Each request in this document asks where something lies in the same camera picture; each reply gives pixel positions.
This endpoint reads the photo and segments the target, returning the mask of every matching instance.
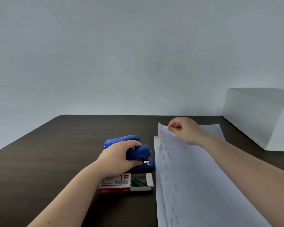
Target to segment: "hand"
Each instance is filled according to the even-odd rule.
[[[134,146],[142,145],[135,140],[114,143],[104,149],[99,158],[94,162],[103,178],[121,175],[135,166],[140,166],[140,160],[126,160],[126,151]]]
[[[201,146],[208,135],[195,121],[186,117],[176,117],[168,124],[168,130],[190,145]]]

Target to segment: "person's left hand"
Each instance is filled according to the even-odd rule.
[[[114,143],[104,149],[99,158],[94,162],[97,164],[99,173],[103,178],[121,175],[135,166],[142,164],[139,160],[126,160],[126,151],[134,146],[142,145],[135,140]]]

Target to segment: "person's right hand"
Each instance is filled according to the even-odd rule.
[[[168,130],[190,145],[202,145],[208,135],[195,121],[186,117],[176,117],[168,124]]]

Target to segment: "stack of paper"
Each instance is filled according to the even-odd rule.
[[[202,126],[224,139],[218,124]],[[155,137],[159,227],[271,226],[206,150],[158,125]]]

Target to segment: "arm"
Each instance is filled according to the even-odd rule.
[[[80,171],[28,227],[81,226],[100,181],[142,164],[125,159],[126,151],[139,145],[140,142],[129,140],[103,150],[98,160]]]
[[[271,225],[284,226],[283,170],[206,133],[190,118],[174,118],[168,126],[186,143],[204,148]]]

